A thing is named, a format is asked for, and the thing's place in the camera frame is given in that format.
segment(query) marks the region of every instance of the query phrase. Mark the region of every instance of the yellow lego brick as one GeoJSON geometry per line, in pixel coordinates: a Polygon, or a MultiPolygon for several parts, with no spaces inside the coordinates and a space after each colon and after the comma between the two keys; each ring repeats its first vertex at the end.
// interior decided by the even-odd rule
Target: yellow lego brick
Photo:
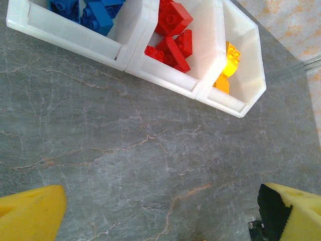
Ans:
{"type": "Polygon", "coordinates": [[[321,196],[274,183],[286,207],[293,207],[280,241],[321,240],[321,196]]]}
{"type": "Polygon", "coordinates": [[[221,74],[213,85],[214,88],[220,91],[230,94],[230,82],[224,74],[221,74]]]}
{"type": "Polygon", "coordinates": [[[235,46],[233,46],[230,42],[226,41],[227,64],[222,72],[225,76],[231,77],[236,72],[240,63],[240,56],[241,53],[237,51],[235,46]]]}
{"type": "Polygon", "coordinates": [[[66,206],[61,185],[0,198],[0,240],[54,241],[66,206]]]}

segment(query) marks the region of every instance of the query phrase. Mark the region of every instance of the storage organizer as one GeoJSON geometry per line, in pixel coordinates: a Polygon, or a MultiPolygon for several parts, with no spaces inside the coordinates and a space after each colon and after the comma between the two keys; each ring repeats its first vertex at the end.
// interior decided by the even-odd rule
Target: storage organizer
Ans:
{"type": "Polygon", "coordinates": [[[266,90],[257,25],[230,0],[176,0],[194,20],[186,74],[144,54],[156,34],[159,0],[127,0],[107,37],[48,10],[48,0],[9,0],[7,26],[243,117],[266,90]],[[226,66],[225,41],[240,52],[230,95],[213,87],[226,66]]]}

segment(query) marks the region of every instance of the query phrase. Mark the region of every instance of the lego stud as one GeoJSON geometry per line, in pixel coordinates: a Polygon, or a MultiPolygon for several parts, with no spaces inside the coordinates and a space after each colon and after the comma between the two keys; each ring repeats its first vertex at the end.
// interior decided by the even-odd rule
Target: lego stud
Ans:
{"type": "Polygon", "coordinates": [[[175,15],[168,15],[166,17],[166,23],[168,25],[173,25],[173,24],[176,24],[177,23],[177,17],[175,15]]]}

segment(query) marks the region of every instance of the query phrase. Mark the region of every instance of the yellow sponge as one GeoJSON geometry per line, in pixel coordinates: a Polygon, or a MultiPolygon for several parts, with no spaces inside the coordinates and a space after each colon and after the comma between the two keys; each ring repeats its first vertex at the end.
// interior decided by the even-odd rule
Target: yellow sponge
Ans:
{"type": "Polygon", "coordinates": [[[54,241],[66,206],[61,185],[0,198],[0,240],[54,241]]]}
{"type": "Polygon", "coordinates": [[[265,185],[280,194],[286,207],[292,206],[280,241],[321,240],[321,196],[274,183],[265,185]]]}

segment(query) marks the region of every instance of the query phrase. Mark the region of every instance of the white plastic bin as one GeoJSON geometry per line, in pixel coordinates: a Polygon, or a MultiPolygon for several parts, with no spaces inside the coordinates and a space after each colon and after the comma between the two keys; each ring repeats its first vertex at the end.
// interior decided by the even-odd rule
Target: white plastic bin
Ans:
{"type": "Polygon", "coordinates": [[[48,0],[10,0],[7,26],[123,71],[149,21],[150,2],[158,1],[126,1],[108,37],[51,12],[48,0]]]}
{"type": "Polygon", "coordinates": [[[193,55],[187,58],[191,71],[184,74],[144,54],[147,45],[155,46],[162,39],[154,33],[159,1],[153,3],[149,25],[125,71],[189,98],[205,98],[226,65],[223,4],[220,0],[175,2],[183,4],[194,19],[187,27],[193,31],[193,55]]]}
{"type": "Polygon", "coordinates": [[[236,117],[243,117],[266,90],[258,26],[229,0],[223,1],[226,40],[241,53],[237,71],[229,78],[230,95],[211,88],[197,100],[236,117]]]}
{"type": "Polygon", "coordinates": [[[186,74],[144,54],[162,37],[154,30],[159,0],[127,0],[107,37],[47,10],[48,0],[9,0],[7,25],[36,38],[243,117],[266,90],[257,25],[230,0],[176,0],[194,20],[186,74]],[[241,52],[230,95],[213,87],[226,66],[225,41],[241,52]]]}

